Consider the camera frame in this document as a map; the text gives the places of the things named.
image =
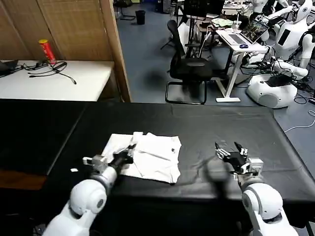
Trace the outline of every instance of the office chair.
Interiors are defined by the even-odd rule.
[[[165,101],[178,104],[198,104],[203,105],[207,101],[207,81],[212,78],[211,64],[203,58],[184,58],[185,51],[181,44],[176,21],[171,20],[167,23],[168,29],[173,35],[173,43],[176,53],[172,58],[170,66],[170,76],[182,82],[168,82],[165,93]],[[186,47],[196,47],[196,44],[186,44]],[[168,87],[170,85],[191,85],[204,83],[204,99],[202,102],[182,102],[168,100]]]
[[[122,13],[122,16],[120,19],[121,20],[124,20],[124,21],[133,21],[136,16],[129,16],[129,15],[125,15],[123,13],[123,8],[126,8],[126,7],[130,7],[132,5],[132,1],[131,0],[116,0],[114,2],[114,6],[117,7],[117,8],[120,8],[120,11]]]

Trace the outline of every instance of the chair leg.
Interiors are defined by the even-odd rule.
[[[121,20],[123,20],[123,21],[133,21],[136,18],[135,16],[125,15],[123,13],[123,8],[122,7],[120,8],[120,10],[121,10],[122,16],[123,16],[122,18],[120,18]]]
[[[173,101],[173,100],[168,100],[168,87],[170,85],[184,85],[188,83],[183,83],[183,82],[168,82],[166,86],[166,92],[165,92],[165,101],[168,103],[175,103],[175,104],[191,104],[191,105],[204,105],[207,101],[207,81],[203,81],[204,83],[204,99],[202,102],[182,102],[182,101]]]
[[[165,43],[161,48],[160,50],[162,50],[166,45],[169,45],[171,47],[173,47],[173,45],[169,44],[172,40],[170,39],[167,43]]]

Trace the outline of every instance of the black tablecloth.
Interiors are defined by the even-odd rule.
[[[146,212],[153,207],[154,214],[160,209],[162,216],[166,212],[161,207],[165,201],[169,203],[169,214],[172,207],[177,206],[182,212],[183,206],[192,202],[206,203],[214,211],[217,195],[207,172],[217,176],[223,171],[222,162],[215,156],[214,143],[235,150],[233,142],[237,141],[249,149],[249,156],[264,161],[262,175],[282,195],[291,223],[298,225],[313,216],[314,179],[273,118],[272,110],[263,107],[90,103],[58,158],[45,190],[69,193],[73,185],[89,174],[89,169],[82,165],[82,157],[102,153],[112,133],[134,131],[179,136],[181,176],[174,185],[121,177],[111,192],[109,203],[113,204],[106,206],[108,211],[103,214],[120,212],[126,216],[128,207],[132,216],[141,211],[142,205]],[[79,172],[72,173],[71,168]],[[232,203],[229,214],[233,214],[241,206],[241,191],[232,176],[227,184],[227,197]]]
[[[0,99],[0,168],[48,175],[86,105]]]

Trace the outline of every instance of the monitor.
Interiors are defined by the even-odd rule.
[[[241,35],[250,43],[256,42],[269,27],[257,20],[251,20],[249,24],[242,30]]]
[[[206,17],[207,15],[207,1],[206,0],[185,0],[184,12],[185,15]]]
[[[207,13],[221,15],[225,0],[207,0]]]

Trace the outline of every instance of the trash can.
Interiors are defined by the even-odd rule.
[[[144,25],[145,15],[146,15],[146,12],[143,10],[136,11],[136,18],[137,18],[138,25]]]

